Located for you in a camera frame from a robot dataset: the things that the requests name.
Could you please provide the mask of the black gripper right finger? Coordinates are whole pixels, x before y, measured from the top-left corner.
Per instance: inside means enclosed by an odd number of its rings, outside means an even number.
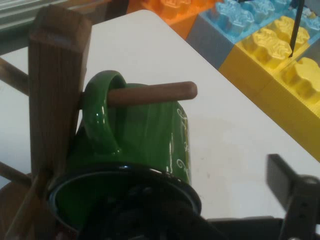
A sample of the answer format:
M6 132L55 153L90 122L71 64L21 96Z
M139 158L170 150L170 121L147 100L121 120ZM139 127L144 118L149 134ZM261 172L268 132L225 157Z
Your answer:
M266 183L286 214L280 240L318 240L320 180L297 174L279 154L267 156Z

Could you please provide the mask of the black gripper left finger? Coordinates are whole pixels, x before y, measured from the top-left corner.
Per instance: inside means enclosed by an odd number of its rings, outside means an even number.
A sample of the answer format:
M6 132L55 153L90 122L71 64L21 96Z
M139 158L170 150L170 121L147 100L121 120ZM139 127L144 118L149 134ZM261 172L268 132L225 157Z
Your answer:
M181 200L137 188L119 200L101 198L82 227L84 240L223 240Z

